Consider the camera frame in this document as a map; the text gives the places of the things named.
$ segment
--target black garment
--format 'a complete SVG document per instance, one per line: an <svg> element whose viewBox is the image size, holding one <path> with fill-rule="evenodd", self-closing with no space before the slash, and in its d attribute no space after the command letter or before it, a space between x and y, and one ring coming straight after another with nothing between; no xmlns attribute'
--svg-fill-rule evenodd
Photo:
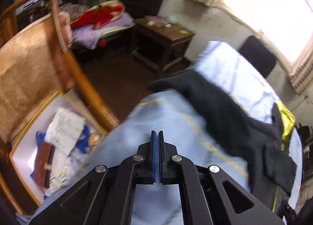
<svg viewBox="0 0 313 225"><path fill-rule="evenodd" d="M272 209L277 185L291 194L296 164L281 151L283 125L276 105L272 125L252 119L222 89L191 69L157 80L149 90L169 88L180 92L205 118L207 132L226 153L248 162L249 186L256 198Z"/></svg>

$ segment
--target wooden side table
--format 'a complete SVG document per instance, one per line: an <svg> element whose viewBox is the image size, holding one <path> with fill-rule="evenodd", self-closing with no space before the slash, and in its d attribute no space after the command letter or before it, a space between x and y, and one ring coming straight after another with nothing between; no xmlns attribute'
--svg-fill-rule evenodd
<svg viewBox="0 0 313 225"><path fill-rule="evenodd" d="M160 78L167 69L183 59L188 45L192 37L195 35L194 32L177 24L174 24L171 27L158 27L156 25L149 26L147 25L148 20L145 18L135 19L135 23L136 25L132 31L131 41L132 54L148 65L152 70L156 71ZM149 37L163 46L163 55L159 58L157 63L152 62L150 59L137 52L137 34ZM168 62L171 53L174 51L176 52L176 59Z"/></svg>

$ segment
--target silver screw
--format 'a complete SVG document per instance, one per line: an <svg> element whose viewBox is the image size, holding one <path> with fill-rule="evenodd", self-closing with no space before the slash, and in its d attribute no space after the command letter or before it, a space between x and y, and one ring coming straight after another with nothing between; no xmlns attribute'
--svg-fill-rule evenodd
<svg viewBox="0 0 313 225"><path fill-rule="evenodd" d="M104 171L105 171L105 166L103 166L103 165L98 165L98 166L96 167L96 172L102 173L102 172L104 172Z"/></svg>
<svg viewBox="0 0 313 225"><path fill-rule="evenodd" d="M210 170L211 172L213 172L213 173L217 173L217 172L219 172L219 167L216 166L216 165L211 165L211 166L209 167L209 170Z"/></svg>
<svg viewBox="0 0 313 225"><path fill-rule="evenodd" d="M180 155L173 155L172 160L175 162L180 162L182 160L182 157Z"/></svg>
<svg viewBox="0 0 313 225"><path fill-rule="evenodd" d="M135 161L139 162L139 161L141 161L141 160L143 159L143 156L140 155L140 154L135 154L135 155L133 156L133 159L134 159Z"/></svg>

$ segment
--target light blue tablecloth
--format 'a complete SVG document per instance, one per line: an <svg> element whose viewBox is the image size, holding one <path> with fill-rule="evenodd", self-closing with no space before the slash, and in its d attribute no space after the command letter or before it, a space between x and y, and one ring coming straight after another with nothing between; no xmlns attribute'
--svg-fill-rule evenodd
<svg viewBox="0 0 313 225"><path fill-rule="evenodd" d="M226 43L209 42L205 51L192 64L208 81L229 93L250 116L271 123L271 108L279 98L266 80L236 50ZM98 164L107 167L120 164L137 152L138 146L150 141L151 130L164 132L165 142L174 144L178 153L194 164L208 167L219 165L245 189L248 188L247 163L227 155L205 131L205 121L194 108L174 90L144 98L127 120L114 129L87 160L73 182L79 180ZM302 147L294 130L290 156L297 164L295 183L289 204L295 207L301 183ZM68 187L48 198L36 211L40 213ZM131 224L183 224L177 185L138 185Z"/></svg>

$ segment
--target wooden chair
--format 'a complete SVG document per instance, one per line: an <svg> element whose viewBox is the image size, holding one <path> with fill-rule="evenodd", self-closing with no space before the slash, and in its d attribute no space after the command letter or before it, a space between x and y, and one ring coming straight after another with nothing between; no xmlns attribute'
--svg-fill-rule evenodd
<svg viewBox="0 0 313 225"><path fill-rule="evenodd" d="M4 50L8 50L8 47L10 47L13 53L13 57L15 57L14 51L16 50L16 48L18 48L19 42L20 43L23 42L21 40L21 32L23 32L23 30L18 34L18 26L17 26L16 17L15 17L15 10L19 6L25 4L28 1L29 0L18 0L0 15L0 48L1 48L0 49L0 64L1 64L1 55L3 55L1 53L3 53ZM47 24L46 28L51 33L51 36L47 38L47 43L48 43L47 47L49 48L48 50L50 51L52 62L56 70L57 76L59 77L59 80L61 82L62 89L64 92L68 91L70 88L73 87L72 85L74 84L73 82L75 82L76 88L79 90L79 93L82 95L83 100L85 101L91 114L95 117L97 122L106 131L109 132L114 127L119 125L119 121L114 116L114 114L112 113L110 108L107 106L107 104L103 101L103 99L98 94L98 92L95 90L95 88L90 83L86 75L83 73L82 69L80 68L71 50L68 49L68 46L65 42L67 38L62 33L60 22L59 22L58 0L50 0L50 8L51 8L51 15L44 17L45 20L43 22ZM34 24L32 28L36 27L36 25L41 25L43 22L32 23ZM21 208L19 203L14 198L12 192L10 191L8 187L8 184L5 182L5 179L1 176L1 174L0 174L0 187L3 189L4 193L7 196L7 199L10 201L15 211L19 214L25 214L23 208Z"/></svg>

